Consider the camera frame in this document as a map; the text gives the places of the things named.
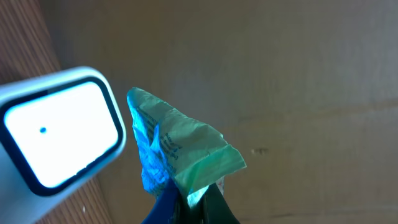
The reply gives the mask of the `teal snack bar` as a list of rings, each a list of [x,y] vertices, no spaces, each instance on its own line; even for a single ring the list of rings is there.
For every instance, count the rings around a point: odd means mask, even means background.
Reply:
[[[223,135],[140,88],[127,93],[145,191],[158,197],[172,180],[193,208],[211,184],[246,168]]]

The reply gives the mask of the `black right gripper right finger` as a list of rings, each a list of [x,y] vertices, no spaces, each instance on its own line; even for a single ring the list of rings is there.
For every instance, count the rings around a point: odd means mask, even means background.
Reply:
[[[204,224],[239,224],[216,184],[209,186],[201,204]]]

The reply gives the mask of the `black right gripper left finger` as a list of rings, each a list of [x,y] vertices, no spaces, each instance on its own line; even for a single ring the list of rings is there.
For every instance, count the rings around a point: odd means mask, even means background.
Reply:
[[[180,192],[172,179],[169,179],[155,205],[142,224],[173,224],[180,200]]]

